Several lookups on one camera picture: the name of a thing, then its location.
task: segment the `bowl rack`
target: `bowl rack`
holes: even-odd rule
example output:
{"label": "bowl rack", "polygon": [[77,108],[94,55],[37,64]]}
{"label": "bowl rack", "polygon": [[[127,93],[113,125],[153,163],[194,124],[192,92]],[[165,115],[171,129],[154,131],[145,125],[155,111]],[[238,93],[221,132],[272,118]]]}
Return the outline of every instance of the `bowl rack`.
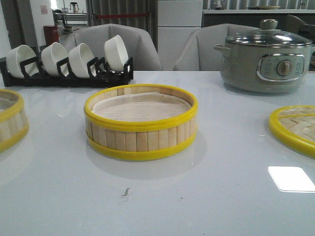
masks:
{"label": "bowl rack", "polygon": [[[25,66],[36,62],[38,73],[29,75]],[[64,75],[61,66],[66,64],[69,74]],[[95,66],[96,75],[91,72],[91,67]],[[95,57],[87,63],[89,78],[82,79],[75,76],[72,72],[69,58],[62,59],[57,62],[57,70],[59,77],[50,76],[43,68],[43,63],[39,57],[33,57],[20,62],[20,67],[24,78],[13,77],[6,67],[6,60],[0,61],[0,70],[4,85],[9,86],[37,86],[37,87],[93,87],[93,88],[110,88],[120,85],[128,85],[133,79],[133,59],[130,57],[124,64],[124,71],[111,71],[105,58],[98,59]]]}

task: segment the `glossy tabletop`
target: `glossy tabletop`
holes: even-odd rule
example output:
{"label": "glossy tabletop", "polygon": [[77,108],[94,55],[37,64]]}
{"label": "glossy tabletop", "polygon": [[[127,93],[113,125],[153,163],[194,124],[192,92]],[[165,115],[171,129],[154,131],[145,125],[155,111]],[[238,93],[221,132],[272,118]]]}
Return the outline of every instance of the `glossy tabletop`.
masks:
{"label": "glossy tabletop", "polygon": [[268,129],[275,109],[315,105],[315,74],[285,94],[238,90],[219,72],[136,71],[131,83],[193,93],[195,142],[165,159],[112,159],[85,133],[83,106],[99,88],[7,87],[30,129],[0,153],[1,236],[315,234],[315,159]]}

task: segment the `yellow plastic rim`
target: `yellow plastic rim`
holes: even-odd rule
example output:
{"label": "yellow plastic rim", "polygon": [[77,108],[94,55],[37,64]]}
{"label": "yellow plastic rim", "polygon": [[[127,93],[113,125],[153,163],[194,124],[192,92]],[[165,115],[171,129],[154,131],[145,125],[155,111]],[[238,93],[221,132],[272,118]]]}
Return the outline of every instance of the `yellow plastic rim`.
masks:
{"label": "yellow plastic rim", "polygon": [[[11,107],[9,107],[8,109],[0,113],[0,123],[1,123],[8,119],[11,119],[16,114],[18,114],[24,108],[24,100],[18,92],[15,92],[12,90],[1,88],[0,93],[10,93],[17,96],[18,98],[17,101]],[[28,121],[26,120],[26,125],[18,133],[16,133],[11,138],[4,140],[3,142],[0,143],[0,152],[15,145],[27,134],[28,130],[29,130],[29,124],[28,124]]]}
{"label": "yellow plastic rim", "polygon": [[154,151],[119,151],[119,150],[104,147],[94,142],[89,137],[88,137],[88,141],[90,145],[97,151],[105,155],[115,157],[117,159],[134,160],[134,161],[149,161],[149,160],[155,160],[155,159],[168,157],[168,156],[171,156],[171,155],[174,155],[176,153],[183,151],[184,149],[186,149],[188,146],[190,146],[193,143],[193,141],[195,140],[195,137],[196,137],[196,131],[188,139],[186,139],[185,141],[183,141],[182,143],[176,146],[160,149],[160,150],[154,150]]}
{"label": "yellow plastic rim", "polygon": [[[127,121],[118,121],[113,119],[107,119],[100,117],[94,113],[91,112],[91,110],[88,108],[89,103],[93,98],[96,96],[99,96],[102,93],[109,92],[112,90],[122,89],[122,88],[131,88],[131,87],[160,87],[160,88],[166,88],[166,89],[173,89],[178,90],[182,93],[185,93],[189,97],[193,99],[193,105],[192,107],[185,113],[176,116],[171,117],[168,119],[161,119],[156,121],[146,121],[146,122],[127,122]],[[198,109],[198,102],[194,95],[192,95],[190,92],[187,92],[186,90],[183,90],[181,88],[173,87],[173,86],[167,86],[167,85],[156,85],[156,84],[136,84],[136,85],[123,85],[123,86],[117,86],[112,88],[107,88],[102,91],[99,91],[89,97],[85,103],[84,106],[84,113],[86,118],[91,121],[92,123],[107,128],[111,130],[118,130],[118,131],[127,131],[127,132],[146,132],[146,131],[155,131],[155,130],[161,130],[161,129],[168,129],[171,127],[178,126],[180,124],[186,123],[187,121],[191,120],[197,113]]]}
{"label": "yellow plastic rim", "polygon": [[303,115],[289,115],[289,116],[283,116],[279,115],[280,112],[295,108],[295,107],[305,107],[305,108],[313,108],[315,109],[315,106],[286,106],[279,109],[276,109],[273,113],[271,113],[269,117],[269,128],[271,133],[281,140],[286,145],[290,146],[291,148],[301,152],[305,153],[309,156],[315,157],[315,142],[312,142],[308,139],[305,139],[303,137],[300,137],[299,135],[296,135],[283,127],[283,125],[280,123],[280,119],[286,118],[286,117],[300,117],[300,116],[315,116],[315,114],[303,114]]}

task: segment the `white bowl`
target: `white bowl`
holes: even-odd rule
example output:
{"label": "white bowl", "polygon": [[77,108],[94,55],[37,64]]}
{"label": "white bowl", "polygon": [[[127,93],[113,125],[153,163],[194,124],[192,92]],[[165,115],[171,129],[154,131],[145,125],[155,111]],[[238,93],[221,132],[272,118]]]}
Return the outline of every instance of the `white bowl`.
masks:
{"label": "white bowl", "polygon": [[[28,45],[20,45],[9,51],[6,56],[6,64],[10,74],[16,78],[24,78],[22,74],[20,62],[36,57],[35,52]],[[38,73],[36,62],[25,66],[25,71],[28,75]]]}
{"label": "white bowl", "polygon": [[[68,57],[68,52],[63,45],[54,42],[41,52],[41,60],[47,73],[58,77],[57,62]],[[61,66],[61,72],[67,76],[69,74],[67,64]]]}
{"label": "white bowl", "polygon": [[123,71],[128,60],[128,53],[122,38],[119,35],[107,40],[104,44],[105,59],[114,71]]}
{"label": "white bowl", "polygon": [[[88,45],[80,43],[69,52],[69,62],[73,73],[79,78],[89,78],[87,63],[94,59],[94,55]],[[95,76],[95,66],[91,66],[91,72]]]}

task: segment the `glass lid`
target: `glass lid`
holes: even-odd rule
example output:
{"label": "glass lid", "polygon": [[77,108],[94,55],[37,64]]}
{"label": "glass lid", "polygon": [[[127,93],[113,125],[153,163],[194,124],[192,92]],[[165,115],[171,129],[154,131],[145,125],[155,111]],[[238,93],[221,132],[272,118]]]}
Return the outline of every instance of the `glass lid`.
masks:
{"label": "glass lid", "polygon": [[225,39],[227,43],[266,46],[266,47],[305,47],[312,41],[300,35],[276,29],[277,20],[260,21],[260,29],[237,33]]}

